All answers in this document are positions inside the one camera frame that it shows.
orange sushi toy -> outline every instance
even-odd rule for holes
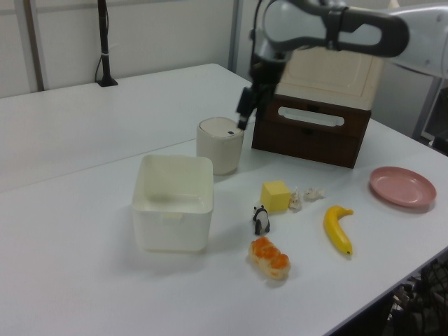
[[[249,258],[263,273],[275,280],[285,279],[291,269],[288,256],[280,253],[280,250],[266,237],[251,242]]]

yellow banana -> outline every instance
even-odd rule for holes
[[[349,255],[353,254],[351,242],[340,227],[338,220],[341,217],[351,215],[352,213],[353,210],[351,209],[344,209],[339,205],[335,205],[327,210],[323,219],[323,226],[333,244],[339,251]]]

panda figurine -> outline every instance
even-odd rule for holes
[[[262,205],[260,207],[253,208],[253,218],[252,220],[255,222],[255,234],[260,235],[262,231],[264,233],[268,233],[271,228],[271,223],[269,222],[269,218],[267,216],[267,210]]]

white plastic bin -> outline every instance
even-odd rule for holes
[[[213,192],[210,159],[145,156],[132,198],[138,247],[153,251],[202,250],[209,237]]]

white tabletop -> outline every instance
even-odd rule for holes
[[[215,177],[201,254],[137,249],[130,202],[144,155],[0,193],[0,334],[324,335],[447,248],[447,157],[373,120],[355,169],[252,150],[252,131],[237,173]],[[152,153],[195,155],[195,141]],[[385,165],[424,175],[436,202],[409,210],[375,197],[368,176]],[[285,282],[247,259],[253,205],[274,179],[327,190],[269,217],[268,237],[292,264]],[[323,230],[334,204],[355,211],[343,222],[351,259]]]
[[[0,192],[194,139],[248,83],[207,64],[0,99]]]

